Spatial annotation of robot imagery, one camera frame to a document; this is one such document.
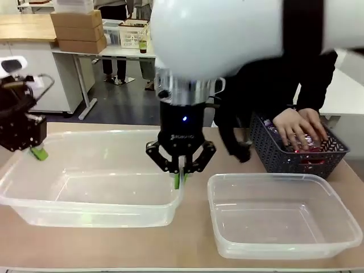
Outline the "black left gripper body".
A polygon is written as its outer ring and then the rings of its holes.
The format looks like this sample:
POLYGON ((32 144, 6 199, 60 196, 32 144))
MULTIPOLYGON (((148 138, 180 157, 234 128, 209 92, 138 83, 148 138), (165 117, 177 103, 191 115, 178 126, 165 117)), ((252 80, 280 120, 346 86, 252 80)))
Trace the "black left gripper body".
POLYGON ((9 151, 37 147, 47 136, 47 119, 43 115, 20 114, 1 118, 1 146, 9 151))

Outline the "person's right hand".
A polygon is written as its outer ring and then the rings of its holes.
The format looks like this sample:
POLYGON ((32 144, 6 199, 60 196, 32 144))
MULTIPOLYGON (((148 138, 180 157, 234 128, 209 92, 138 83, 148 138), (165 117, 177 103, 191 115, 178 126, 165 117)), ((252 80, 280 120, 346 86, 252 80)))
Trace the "person's right hand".
POLYGON ((285 109, 273 119, 273 124, 285 146, 292 146, 296 150, 300 148, 308 149, 308 143, 303 131, 307 126, 307 122, 296 110, 285 109))

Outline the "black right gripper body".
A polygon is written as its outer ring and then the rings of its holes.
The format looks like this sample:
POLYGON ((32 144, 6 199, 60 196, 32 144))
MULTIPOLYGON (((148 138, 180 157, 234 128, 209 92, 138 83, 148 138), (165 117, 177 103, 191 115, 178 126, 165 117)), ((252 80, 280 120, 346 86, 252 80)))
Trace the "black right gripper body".
POLYGON ((160 103, 160 133, 158 142, 173 159, 185 157, 185 164, 192 163, 192 156, 205 141, 202 127, 205 104, 171 105, 160 103))

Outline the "person's left hand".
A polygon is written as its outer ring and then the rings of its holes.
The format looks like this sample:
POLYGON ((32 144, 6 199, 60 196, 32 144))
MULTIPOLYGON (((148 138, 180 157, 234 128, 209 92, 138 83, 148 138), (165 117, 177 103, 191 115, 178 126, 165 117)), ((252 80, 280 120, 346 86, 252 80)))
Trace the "person's left hand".
POLYGON ((318 111, 305 108, 298 111, 298 113, 308 122, 309 126, 306 132, 314 140, 328 140, 328 135, 324 126, 321 123, 318 111))

